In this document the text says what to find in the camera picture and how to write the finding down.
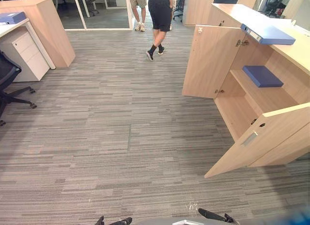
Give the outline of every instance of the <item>black sneaker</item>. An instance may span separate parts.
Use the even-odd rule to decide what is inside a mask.
[[[132,222],[132,218],[129,217],[129,218],[123,219],[121,221],[112,223],[110,225],[129,225],[129,224],[131,224],[131,222]]]
[[[146,51],[146,55],[149,58],[150,61],[153,61],[153,54],[150,53],[150,51]]]
[[[129,225],[132,222],[132,218],[128,217],[126,219],[121,220],[124,225]]]
[[[98,222],[95,223],[95,225],[105,225],[105,222],[103,220],[104,220],[104,216],[101,216]]]
[[[164,51],[165,51],[165,48],[162,47],[162,48],[159,49],[158,54],[159,55],[163,55]]]
[[[203,217],[207,218],[207,219],[214,219],[214,220],[219,220],[219,221],[223,221],[226,222],[226,219],[218,214],[212,213],[208,210],[204,210],[199,208],[198,209],[199,214],[201,214]]]

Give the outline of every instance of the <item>white drawer cabinet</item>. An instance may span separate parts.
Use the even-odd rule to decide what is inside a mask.
[[[2,37],[0,50],[22,69],[15,82],[39,81],[49,70],[43,55],[24,28],[18,28]]]

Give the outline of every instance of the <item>cabinet handle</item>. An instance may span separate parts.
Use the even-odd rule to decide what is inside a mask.
[[[253,132],[250,136],[242,143],[244,146],[248,145],[258,136],[257,132]]]

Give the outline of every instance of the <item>cabinet shelf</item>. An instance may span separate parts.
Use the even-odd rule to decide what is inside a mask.
[[[259,88],[243,70],[230,72],[248,95],[250,105],[259,110],[256,112],[266,113],[298,105],[282,87]]]
[[[234,141],[237,141],[251,126],[251,122],[258,118],[245,97],[217,97],[215,103]]]

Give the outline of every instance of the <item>black shorts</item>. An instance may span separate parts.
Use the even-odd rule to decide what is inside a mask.
[[[169,0],[149,0],[149,11],[153,29],[170,31],[172,8]]]

